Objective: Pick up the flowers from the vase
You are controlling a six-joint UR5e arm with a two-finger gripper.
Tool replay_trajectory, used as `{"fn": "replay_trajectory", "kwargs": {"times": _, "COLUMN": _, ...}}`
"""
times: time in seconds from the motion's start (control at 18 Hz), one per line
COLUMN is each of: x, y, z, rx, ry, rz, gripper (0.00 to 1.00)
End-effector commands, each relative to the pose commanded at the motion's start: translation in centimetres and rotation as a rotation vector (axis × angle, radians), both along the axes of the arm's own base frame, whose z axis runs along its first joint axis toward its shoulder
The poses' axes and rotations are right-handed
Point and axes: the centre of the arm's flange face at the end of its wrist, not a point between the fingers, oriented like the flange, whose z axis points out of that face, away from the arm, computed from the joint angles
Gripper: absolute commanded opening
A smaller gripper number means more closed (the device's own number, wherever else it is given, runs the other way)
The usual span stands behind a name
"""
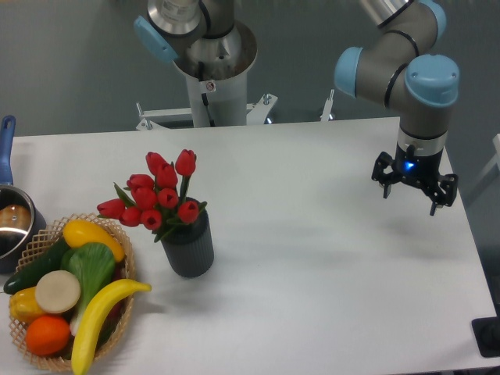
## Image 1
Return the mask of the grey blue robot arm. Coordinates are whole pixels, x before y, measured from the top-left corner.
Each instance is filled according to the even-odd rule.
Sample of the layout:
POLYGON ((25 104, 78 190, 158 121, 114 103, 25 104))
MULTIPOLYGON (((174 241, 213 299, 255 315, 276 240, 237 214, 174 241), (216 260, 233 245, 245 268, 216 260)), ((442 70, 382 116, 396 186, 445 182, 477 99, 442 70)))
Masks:
POLYGON ((362 1, 380 39, 372 48, 347 48, 334 69, 334 86, 353 97, 380 103, 399 114, 395 155, 377 157, 372 180, 384 196, 395 184, 422 191, 430 213, 455 201, 459 178, 439 172, 460 72, 447 56, 429 51, 447 20, 434 1, 362 1))

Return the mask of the silver robot base column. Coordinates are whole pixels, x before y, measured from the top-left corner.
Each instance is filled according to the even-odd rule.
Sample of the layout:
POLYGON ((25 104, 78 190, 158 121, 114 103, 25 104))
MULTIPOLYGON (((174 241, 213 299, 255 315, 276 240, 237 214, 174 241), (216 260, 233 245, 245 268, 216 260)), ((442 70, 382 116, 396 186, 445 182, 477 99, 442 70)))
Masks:
POLYGON ((234 17, 232 1, 150 1, 134 21, 143 46, 184 76, 195 127, 247 123, 247 76, 255 35, 234 17))

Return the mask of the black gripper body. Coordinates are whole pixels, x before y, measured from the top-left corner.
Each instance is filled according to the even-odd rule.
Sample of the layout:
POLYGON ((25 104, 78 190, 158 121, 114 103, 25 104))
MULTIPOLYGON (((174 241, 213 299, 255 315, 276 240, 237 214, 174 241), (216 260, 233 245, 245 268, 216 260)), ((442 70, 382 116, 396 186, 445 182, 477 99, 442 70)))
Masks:
POLYGON ((439 167, 445 141, 446 133, 426 139, 399 130, 389 184, 403 183, 422 191, 440 191, 439 167))

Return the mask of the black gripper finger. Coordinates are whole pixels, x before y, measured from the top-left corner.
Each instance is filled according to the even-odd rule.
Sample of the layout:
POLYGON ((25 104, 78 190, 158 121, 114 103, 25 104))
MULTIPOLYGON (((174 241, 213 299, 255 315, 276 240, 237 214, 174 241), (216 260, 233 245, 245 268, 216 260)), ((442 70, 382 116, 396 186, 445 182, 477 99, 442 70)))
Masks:
POLYGON ((376 158, 371 179, 382 187, 384 198, 389 197, 393 185, 405 182, 405 162, 406 154, 403 151, 397 151, 395 157, 382 152, 376 158))
POLYGON ((451 207, 458 191, 459 176, 450 173, 436 175, 423 180, 421 190, 431 200, 430 215, 433 216, 439 208, 451 207))

